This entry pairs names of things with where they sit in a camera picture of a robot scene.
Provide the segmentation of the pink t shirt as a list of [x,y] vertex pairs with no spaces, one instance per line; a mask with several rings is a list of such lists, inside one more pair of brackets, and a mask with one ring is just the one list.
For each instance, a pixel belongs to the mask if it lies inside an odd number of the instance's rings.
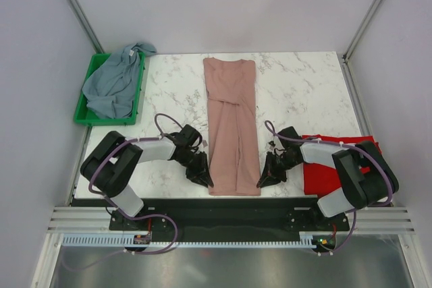
[[252,60],[203,60],[209,122],[212,196],[260,196],[256,65]]

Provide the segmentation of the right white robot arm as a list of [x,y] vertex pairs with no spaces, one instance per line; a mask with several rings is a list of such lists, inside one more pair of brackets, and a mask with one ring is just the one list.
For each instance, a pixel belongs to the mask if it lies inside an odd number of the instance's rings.
[[333,169],[339,179],[338,189],[301,211],[301,227],[329,231],[336,227],[336,221],[344,219],[346,212],[389,204],[400,188],[380,149],[370,140],[347,144],[317,136],[301,138],[292,126],[276,132],[270,121],[265,125],[280,141],[281,148],[272,144],[266,153],[258,188],[285,182],[287,172],[298,165]]

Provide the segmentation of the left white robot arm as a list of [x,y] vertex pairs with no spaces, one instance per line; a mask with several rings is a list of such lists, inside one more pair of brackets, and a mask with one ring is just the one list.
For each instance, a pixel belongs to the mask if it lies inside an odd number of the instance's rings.
[[207,155],[199,148],[202,142],[200,132],[191,125],[159,138],[129,140],[117,131],[109,132],[82,163],[80,173],[88,180],[89,190],[114,207],[110,230],[150,231],[151,221],[160,214],[164,225],[168,224],[167,218],[173,216],[187,226],[216,225],[209,211],[193,210],[185,204],[147,206],[129,184],[140,163],[173,161],[184,168],[186,178],[192,183],[213,187]]

